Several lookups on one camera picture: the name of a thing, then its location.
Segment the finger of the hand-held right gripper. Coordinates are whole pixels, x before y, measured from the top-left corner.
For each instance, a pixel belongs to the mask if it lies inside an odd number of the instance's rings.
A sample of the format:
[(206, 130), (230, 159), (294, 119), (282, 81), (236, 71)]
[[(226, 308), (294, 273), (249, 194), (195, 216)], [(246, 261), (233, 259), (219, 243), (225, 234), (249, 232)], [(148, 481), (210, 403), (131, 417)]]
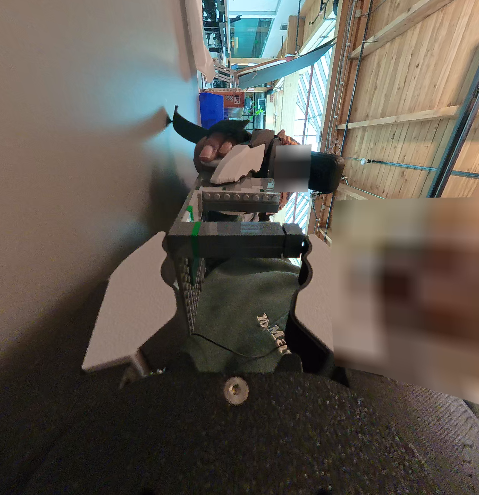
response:
[(218, 211), (210, 210), (204, 213), (204, 221), (208, 222), (261, 222), (269, 221), (271, 213)]
[(235, 183), (250, 172), (258, 172), (264, 156), (265, 145), (255, 147), (236, 145), (219, 161), (210, 182), (212, 184)]

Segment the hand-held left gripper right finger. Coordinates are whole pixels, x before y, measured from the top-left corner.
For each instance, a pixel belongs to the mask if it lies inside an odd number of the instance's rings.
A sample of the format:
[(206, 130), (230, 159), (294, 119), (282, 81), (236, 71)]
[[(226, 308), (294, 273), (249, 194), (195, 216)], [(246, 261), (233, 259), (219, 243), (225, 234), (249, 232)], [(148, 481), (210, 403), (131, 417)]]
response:
[(314, 234), (306, 244), (286, 323), (286, 343), (296, 354), (325, 354), (334, 350), (331, 252)]

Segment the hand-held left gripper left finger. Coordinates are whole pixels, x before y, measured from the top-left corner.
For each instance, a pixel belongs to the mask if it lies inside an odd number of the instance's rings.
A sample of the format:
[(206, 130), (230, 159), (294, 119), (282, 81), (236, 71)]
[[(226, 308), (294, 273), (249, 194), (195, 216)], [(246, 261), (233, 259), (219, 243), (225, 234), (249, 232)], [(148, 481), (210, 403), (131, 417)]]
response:
[(167, 368), (186, 339), (186, 311), (159, 232), (113, 272), (82, 363), (84, 372), (131, 364), (141, 376)]

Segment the grey brick structure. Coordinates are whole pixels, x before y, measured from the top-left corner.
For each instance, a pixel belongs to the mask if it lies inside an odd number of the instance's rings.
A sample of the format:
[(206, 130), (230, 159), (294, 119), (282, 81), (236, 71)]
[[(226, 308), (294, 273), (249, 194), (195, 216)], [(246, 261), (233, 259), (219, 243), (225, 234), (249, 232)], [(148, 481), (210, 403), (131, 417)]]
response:
[(210, 210), (277, 212), (280, 194), (273, 180), (243, 177), (213, 185), (210, 174), (195, 180), (167, 235), (167, 251), (174, 258), (297, 258), (306, 246), (298, 224), (278, 222), (208, 222)]

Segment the person's right hand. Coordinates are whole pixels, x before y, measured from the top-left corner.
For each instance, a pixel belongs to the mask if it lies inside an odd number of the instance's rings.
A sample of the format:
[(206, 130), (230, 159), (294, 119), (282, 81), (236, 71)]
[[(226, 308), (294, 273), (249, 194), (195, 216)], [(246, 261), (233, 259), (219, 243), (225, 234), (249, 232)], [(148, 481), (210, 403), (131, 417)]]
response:
[(195, 146), (193, 163), (198, 173), (211, 170), (209, 164), (225, 157), (238, 142), (223, 133), (213, 133), (201, 139)]

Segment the blue plastic bin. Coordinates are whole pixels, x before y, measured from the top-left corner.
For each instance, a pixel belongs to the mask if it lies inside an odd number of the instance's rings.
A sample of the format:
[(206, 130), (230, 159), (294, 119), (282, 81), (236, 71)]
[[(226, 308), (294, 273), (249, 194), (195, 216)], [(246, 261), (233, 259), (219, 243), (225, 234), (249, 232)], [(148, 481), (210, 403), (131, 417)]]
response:
[(222, 94), (201, 92), (199, 94), (201, 126), (210, 129), (224, 119), (224, 98)]

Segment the grey brick baseplate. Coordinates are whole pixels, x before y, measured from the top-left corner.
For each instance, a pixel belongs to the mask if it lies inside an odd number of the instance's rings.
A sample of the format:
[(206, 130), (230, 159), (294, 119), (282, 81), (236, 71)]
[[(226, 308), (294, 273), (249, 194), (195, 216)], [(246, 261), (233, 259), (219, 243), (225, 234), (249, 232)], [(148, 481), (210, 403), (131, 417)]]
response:
[(181, 257), (178, 259), (177, 281), (190, 335), (194, 333), (198, 303), (205, 279), (205, 269), (204, 258)]

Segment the person's green sweater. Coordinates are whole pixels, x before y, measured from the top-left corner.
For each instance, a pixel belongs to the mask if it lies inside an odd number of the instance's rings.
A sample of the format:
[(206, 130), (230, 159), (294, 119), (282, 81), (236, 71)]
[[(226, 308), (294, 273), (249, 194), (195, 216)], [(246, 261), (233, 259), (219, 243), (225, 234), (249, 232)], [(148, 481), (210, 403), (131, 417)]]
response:
[(183, 346), (199, 372), (302, 372), (285, 341), (299, 267), (276, 258), (236, 258), (206, 276), (194, 333)]

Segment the grey curved panel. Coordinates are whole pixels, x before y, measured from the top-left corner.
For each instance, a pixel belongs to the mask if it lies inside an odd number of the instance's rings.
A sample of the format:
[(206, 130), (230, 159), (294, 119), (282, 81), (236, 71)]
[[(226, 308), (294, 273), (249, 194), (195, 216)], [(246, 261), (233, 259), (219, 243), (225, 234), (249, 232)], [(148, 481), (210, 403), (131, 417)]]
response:
[(301, 71), (311, 65), (315, 65), (335, 44), (336, 38), (320, 45), (319, 47), (290, 60), (286, 58), (258, 64), (246, 70), (235, 72), (237, 87), (246, 90), (260, 87), (268, 82), (276, 81), (295, 72)]

